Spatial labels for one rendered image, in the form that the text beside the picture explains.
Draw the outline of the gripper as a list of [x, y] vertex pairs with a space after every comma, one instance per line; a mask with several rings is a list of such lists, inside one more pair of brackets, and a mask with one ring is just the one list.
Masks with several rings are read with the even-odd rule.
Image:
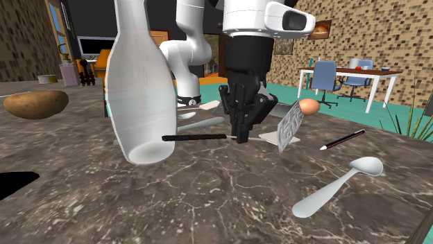
[[[246, 143], [249, 130], [263, 122], [278, 103], [278, 98], [273, 94], [270, 95], [271, 99], [264, 94], [257, 94], [260, 82], [270, 71], [273, 44], [273, 38], [262, 36], [238, 35], [227, 39], [226, 71], [229, 85], [221, 85], [219, 93], [223, 110], [230, 115], [231, 135], [236, 136], [237, 143]], [[247, 104], [253, 100], [252, 110], [248, 113]]]

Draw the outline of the black-handled spatula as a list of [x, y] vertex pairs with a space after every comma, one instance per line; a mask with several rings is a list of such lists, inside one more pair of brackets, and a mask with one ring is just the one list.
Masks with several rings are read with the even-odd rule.
[[[163, 141], [192, 141], [192, 140], [206, 140], [206, 139], [234, 139], [235, 136], [226, 134], [179, 134], [179, 135], [164, 135]], [[249, 141], [266, 141], [273, 145], [278, 145], [277, 132], [269, 132], [260, 134], [259, 137], [250, 137]]]

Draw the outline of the white-bladed spatula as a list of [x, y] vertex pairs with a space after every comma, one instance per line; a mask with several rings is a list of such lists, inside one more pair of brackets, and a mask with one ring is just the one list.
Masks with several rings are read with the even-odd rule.
[[201, 104], [198, 107], [190, 107], [190, 108], [181, 107], [181, 108], [178, 109], [178, 111], [197, 110], [197, 109], [210, 110], [212, 108], [216, 108], [219, 104], [220, 104], [220, 101], [211, 101], [211, 102], [208, 102], [208, 103]]

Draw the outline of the grey patterned flat slab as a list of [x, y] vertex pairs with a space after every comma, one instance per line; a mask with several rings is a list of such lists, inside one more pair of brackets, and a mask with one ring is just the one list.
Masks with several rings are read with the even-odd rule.
[[300, 108], [299, 101], [296, 101], [291, 109], [282, 118], [281, 122], [279, 122], [277, 130], [277, 142], [280, 155], [298, 131], [303, 121], [303, 117], [304, 114]]

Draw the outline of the grey spoon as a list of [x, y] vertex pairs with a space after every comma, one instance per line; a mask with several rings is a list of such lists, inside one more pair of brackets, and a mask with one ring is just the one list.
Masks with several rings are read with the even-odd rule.
[[[185, 114], [178, 114], [177, 117], [179, 119], [190, 119], [195, 115], [196, 115], [195, 112], [188, 112]], [[218, 125], [218, 124], [223, 123], [223, 122], [224, 122], [224, 118], [222, 116], [218, 116], [218, 117], [214, 117], [211, 119], [202, 120], [202, 121], [199, 121], [196, 123], [191, 123], [188, 125], [180, 126], [177, 128], [177, 132], [180, 132], [183, 130], [190, 130], [190, 129], [194, 129], [194, 128], [203, 128], [203, 127]]]

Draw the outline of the brown egg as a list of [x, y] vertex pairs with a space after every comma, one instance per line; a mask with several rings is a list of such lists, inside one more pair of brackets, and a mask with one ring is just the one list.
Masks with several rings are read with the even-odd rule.
[[321, 106], [320, 103], [314, 99], [305, 98], [299, 101], [300, 108], [305, 116], [311, 116], [316, 114]]

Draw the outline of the blue office chair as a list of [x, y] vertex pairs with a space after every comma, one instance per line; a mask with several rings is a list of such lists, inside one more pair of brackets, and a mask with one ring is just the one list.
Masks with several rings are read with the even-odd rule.
[[[349, 68], [350, 69], [369, 70], [369, 69], [373, 68], [373, 61], [372, 60], [358, 60], [357, 65], [355, 65], [354, 62], [350, 61]], [[344, 94], [344, 95], [337, 96], [337, 98], [346, 97], [346, 98], [349, 98], [350, 101], [352, 101], [354, 98], [356, 98], [356, 99], [362, 99], [363, 101], [366, 101], [365, 98], [361, 98], [360, 96], [355, 96], [354, 90], [355, 90], [355, 88], [360, 87], [360, 86], [368, 87], [370, 85], [370, 83], [371, 83], [370, 78], [358, 78], [358, 77], [348, 76], [344, 80], [343, 84], [346, 86], [352, 87], [350, 95]]]
[[327, 105], [329, 108], [336, 102], [325, 101], [325, 92], [335, 92], [341, 89], [343, 80], [337, 78], [337, 64], [334, 61], [317, 61], [314, 65], [314, 73], [311, 81], [312, 89], [323, 90], [323, 97], [319, 103]]

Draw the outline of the black and red pencil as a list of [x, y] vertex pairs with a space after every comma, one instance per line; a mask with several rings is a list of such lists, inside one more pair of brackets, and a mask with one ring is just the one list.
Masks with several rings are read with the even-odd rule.
[[344, 137], [339, 138], [339, 139], [337, 139], [335, 141], [332, 141], [330, 143], [325, 144], [324, 146], [322, 146], [320, 148], [320, 150], [327, 150], [328, 148], [334, 147], [336, 145], [339, 145], [340, 143], [343, 143], [343, 142], [348, 141], [348, 140], [350, 140], [352, 138], [358, 137], [359, 135], [364, 134], [365, 132], [366, 132], [365, 129], [356, 131], [356, 132], [354, 132], [352, 134], [349, 134], [347, 136], [344, 136]]

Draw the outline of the white spoon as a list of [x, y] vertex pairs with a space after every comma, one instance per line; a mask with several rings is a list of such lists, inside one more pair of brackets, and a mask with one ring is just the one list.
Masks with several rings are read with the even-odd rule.
[[337, 191], [355, 174], [363, 173], [376, 177], [382, 174], [383, 163], [377, 157], [362, 157], [349, 163], [351, 169], [337, 180], [297, 202], [292, 213], [298, 218], [308, 218], [327, 203]]

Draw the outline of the tall white vase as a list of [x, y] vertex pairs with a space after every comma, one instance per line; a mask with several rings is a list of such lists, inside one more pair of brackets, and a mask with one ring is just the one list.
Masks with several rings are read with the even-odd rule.
[[126, 160], [161, 162], [175, 143], [176, 93], [166, 59], [151, 36], [146, 0], [114, 0], [117, 37], [105, 76], [113, 130]]

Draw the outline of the white table with brown top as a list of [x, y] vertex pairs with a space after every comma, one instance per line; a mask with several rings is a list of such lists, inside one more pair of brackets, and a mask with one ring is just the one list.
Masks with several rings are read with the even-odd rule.
[[371, 78], [372, 79], [372, 87], [368, 97], [368, 103], [366, 106], [366, 113], [370, 112], [371, 106], [373, 104], [375, 93], [377, 91], [377, 87], [379, 81], [381, 79], [389, 78], [389, 85], [387, 87], [386, 96], [384, 98], [383, 107], [386, 107], [389, 101], [389, 97], [391, 95], [394, 83], [396, 78], [401, 71], [380, 71], [380, 70], [356, 70], [356, 69], [341, 69], [341, 68], [331, 68], [331, 71], [336, 73], [337, 76], [352, 76], [358, 78]]

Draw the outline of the orange chair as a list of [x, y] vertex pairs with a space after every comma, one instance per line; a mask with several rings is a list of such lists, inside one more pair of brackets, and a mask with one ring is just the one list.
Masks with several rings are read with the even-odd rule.
[[110, 55], [110, 49], [101, 49], [99, 56], [94, 64], [94, 70], [98, 78], [105, 78], [105, 72], [107, 67], [108, 57]]

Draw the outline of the green leafy plant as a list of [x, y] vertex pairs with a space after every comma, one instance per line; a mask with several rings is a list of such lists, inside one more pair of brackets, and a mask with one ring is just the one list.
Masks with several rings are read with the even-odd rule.
[[393, 90], [377, 124], [382, 130], [433, 143], [433, 78], [413, 71]]

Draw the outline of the black figure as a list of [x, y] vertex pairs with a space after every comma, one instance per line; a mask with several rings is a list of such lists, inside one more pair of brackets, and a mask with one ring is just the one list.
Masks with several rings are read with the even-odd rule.
[[80, 83], [82, 86], [90, 86], [90, 85], [95, 85], [95, 78], [94, 78], [94, 74], [93, 72], [89, 72], [87, 70], [87, 60], [86, 59], [81, 59], [79, 62], [79, 65], [82, 66], [83, 71], [79, 73], [79, 77], [80, 77]]

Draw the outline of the black screen television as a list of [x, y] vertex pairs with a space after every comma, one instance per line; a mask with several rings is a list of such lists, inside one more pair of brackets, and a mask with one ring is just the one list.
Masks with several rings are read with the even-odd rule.
[[82, 57], [99, 56], [103, 49], [111, 49], [115, 37], [78, 36], [78, 45]]

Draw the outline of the pink container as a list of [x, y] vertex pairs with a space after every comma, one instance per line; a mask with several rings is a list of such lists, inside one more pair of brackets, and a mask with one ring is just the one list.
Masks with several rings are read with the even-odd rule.
[[60, 64], [60, 71], [65, 87], [77, 87], [80, 85], [78, 67], [70, 60], [64, 60]]

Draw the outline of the brown potato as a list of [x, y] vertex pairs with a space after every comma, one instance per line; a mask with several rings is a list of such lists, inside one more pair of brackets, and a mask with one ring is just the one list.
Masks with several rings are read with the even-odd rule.
[[31, 91], [8, 96], [3, 106], [12, 115], [30, 120], [47, 119], [62, 112], [69, 103], [63, 91]]

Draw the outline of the dark wall picture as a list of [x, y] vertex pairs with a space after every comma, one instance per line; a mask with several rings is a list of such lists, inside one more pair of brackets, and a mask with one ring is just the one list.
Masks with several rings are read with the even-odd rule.
[[273, 52], [275, 55], [292, 55], [294, 39], [275, 39]]

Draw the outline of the orange wall picture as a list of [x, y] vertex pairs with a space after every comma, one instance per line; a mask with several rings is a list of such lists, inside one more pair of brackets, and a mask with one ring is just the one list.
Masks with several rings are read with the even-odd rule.
[[308, 39], [321, 40], [329, 38], [331, 24], [331, 20], [317, 21], [313, 31], [309, 34]]

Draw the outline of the window with wooden frame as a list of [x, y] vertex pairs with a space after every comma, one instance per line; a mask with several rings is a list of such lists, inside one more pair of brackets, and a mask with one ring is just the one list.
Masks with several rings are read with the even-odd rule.
[[69, 37], [67, 35], [67, 25], [64, 20], [62, 6], [60, 0], [44, 0], [46, 9], [51, 22], [53, 35], [57, 45], [60, 47], [63, 53], [69, 54], [69, 59], [73, 60], [73, 53], [71, 51]]

